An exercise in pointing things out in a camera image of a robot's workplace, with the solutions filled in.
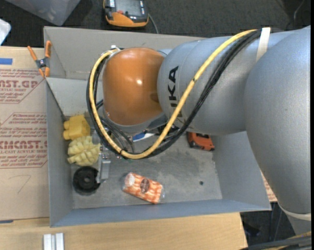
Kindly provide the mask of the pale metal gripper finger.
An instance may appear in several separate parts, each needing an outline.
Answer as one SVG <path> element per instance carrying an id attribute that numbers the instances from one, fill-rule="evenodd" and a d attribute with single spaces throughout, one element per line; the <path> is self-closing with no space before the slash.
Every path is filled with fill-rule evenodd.
<path id="1" fill-rule="evenodd" d="M 102 176 L 102 174 L 103 174 L 103 153 L 99 154 L 97 164 L 98 164 L 98 173 L 96 176 L 96 182 L 101 183 L 102 178 L 103 178 L 103 176 Z"/>
<path id="2" fill-rule="evenodd" d="M 104 179 L 109 178 L 110 164 L 111 164 L 111 155 L 109 153 L 104 154 Z"/>

